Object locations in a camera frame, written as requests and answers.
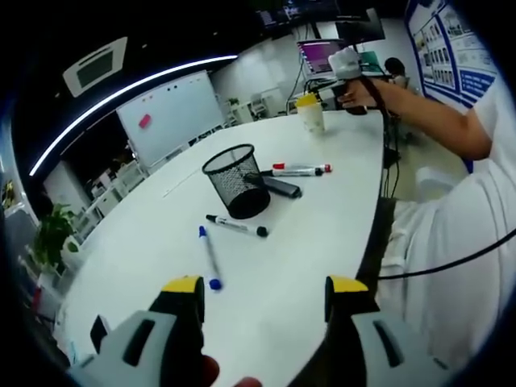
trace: poster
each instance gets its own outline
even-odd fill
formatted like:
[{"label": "poster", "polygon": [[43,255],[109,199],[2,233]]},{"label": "poster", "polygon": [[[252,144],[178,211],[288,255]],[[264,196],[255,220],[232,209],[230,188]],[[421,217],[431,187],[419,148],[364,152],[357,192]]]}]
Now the poster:
[{"label": "poster", "polygon": [[425,96],[465,111],[497,69],[489,52],[448,0],[410,0],[406,24]]}]

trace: computer monitor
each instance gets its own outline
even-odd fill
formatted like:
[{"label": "computer monitor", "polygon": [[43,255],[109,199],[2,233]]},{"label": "computer monitor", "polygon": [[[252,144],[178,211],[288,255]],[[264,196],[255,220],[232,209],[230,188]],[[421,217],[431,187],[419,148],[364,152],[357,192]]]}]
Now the computer monitor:
[{"label": "computer monitor", "polygon": [[385,39],[384,29],[377,12],[374,8],[370,8],[366,12],[369,19],[367,22],[335,23],[339,38],[344,40],[347,46]]},{"label": "computer monitor", "polygon": [[346,45],[338,39],[318,39],[300,41],[298,47],[310,72],[322,74],[331,71],[328,57],[342,50]]},{"label": "computer monitor", "polygon": [[265,29],[307,22],[368,20],[365,8],[343,0],[248,0]]}]

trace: black marker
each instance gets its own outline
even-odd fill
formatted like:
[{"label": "black marker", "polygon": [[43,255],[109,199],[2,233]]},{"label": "black marker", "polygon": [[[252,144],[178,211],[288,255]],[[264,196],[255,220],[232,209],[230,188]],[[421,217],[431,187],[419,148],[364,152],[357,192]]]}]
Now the black marker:
[{"label": "black marker", "polygon": [[233,230],[247,232],[248,234],[258,235],[265,238],[268,235],[268,231],[263,226],[248,226],[241,222],[236,222],[233,219],[223,218],[217,215],[207,215],[206,219],[210,222],[221,224],[225,227],[232,228]]}]

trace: whiteboard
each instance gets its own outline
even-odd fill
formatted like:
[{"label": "whiteboard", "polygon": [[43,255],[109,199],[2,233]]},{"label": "whiteboard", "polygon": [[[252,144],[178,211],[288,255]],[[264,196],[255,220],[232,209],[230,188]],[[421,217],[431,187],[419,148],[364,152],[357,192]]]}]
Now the whiteboard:
[{"label": "whiteboard", "polygon": [[[206,71],[161,85],[116,111],[139,162],[147,168],[201,133],[224,124]],[[148,123],[141,127],[146,114]]]}]

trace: ceiling light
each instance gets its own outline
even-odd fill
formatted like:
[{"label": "ceiling light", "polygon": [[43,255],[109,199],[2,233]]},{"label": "ceiling light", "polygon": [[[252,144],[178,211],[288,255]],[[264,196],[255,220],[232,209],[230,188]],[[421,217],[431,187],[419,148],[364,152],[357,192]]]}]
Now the ceiling light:
[{"label": "ceiling light", "polygon": [[181,66],[177,66],[177,67],[172,67],[171,69],[167,69],[167,70],[164,70],[164,71],[161,71],[159,73],[156,73],[154,75],[151,75],[149,77],[146,77],[140,81],[137,81],[135,83],[133,83],[132,85],[129,85],[129,86],[126,86],[124,87],[123,89],[117,91],[116,93],[113,93],[112,95],[110,95],[109,97],[101,100],[100,102],[98,102],[97,104],[91,106],[87,111],[85,111],[83,114],[81,114],[79,117],[77,117],[75,119],[75,121],[73,121],[66,129],[63,130],[63,132],[57,136],[56,139],[54,139],[52,141],[52,143],[50,144],[50,146],[45,150],[45,152],[43,152],[43,155],[41,155],[41,157],[36,161],[36,163],[34,164],[34,166],[32,167],[31,171],[29,172],[29,176],[34,176],[34,174],[37,172],[37,170],[40,168],[40,166],[42,165],[42,163],[45,161],[45,159],[48,157],[48,155],[50,154],[50,152],[56,147],[56,145],[69,133],[72,131],[72,129],[74,127],[76,127],[79,123],[81,123],[82,121],[84,121],[88,116],[90,116],[92,113],[94,113],[95,111],[97,111],[98,109],[100,109],[101,107],[103,107],[104,105],[106,105],[108,102],[110,101],[113,101],[115,98],[119,97],[120,95],[126,93],[127,91],[131,90],[131,89],[134,89],[135,87],[137,86],[140,86],[142,85],[143,83],[145,82],[149,82],[149,81],[152,81],[153,79],[156,79],[156,78],[159,78],[159,77],[162,77],[164,75],[167,75],[167,74],[170,74],[170,73],[174,73],[176,71],[179,71],[179,70],[182,70],[182,69],[187,69],[189,67],[194,67],[194,66],[199,66],[199,65],[206,65],[208,63],[212,63],[212,62],[218,62],[220,60],[231,60],[231,59],[236,59],[238,56],[237,55],[228,55],[228,56],[220,56],[220,57],[217,57],[217,58],[210,58],[210,59],[204,59],[204,60],[198,60],[196,62],[192,62],[192,63],[187,63],[187,64],[182,64]]}]

